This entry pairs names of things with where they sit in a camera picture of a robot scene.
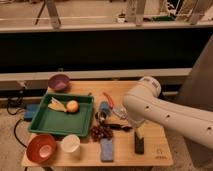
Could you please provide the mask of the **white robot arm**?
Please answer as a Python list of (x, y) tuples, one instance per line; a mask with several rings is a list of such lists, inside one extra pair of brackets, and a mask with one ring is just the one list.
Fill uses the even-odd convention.
[(160, 83), (144, 76), (123, 96), (128, 121), (139, 127), (144, 119), (173, 129), (213, 149), (213, 112), (164, 101), (158, 98)]

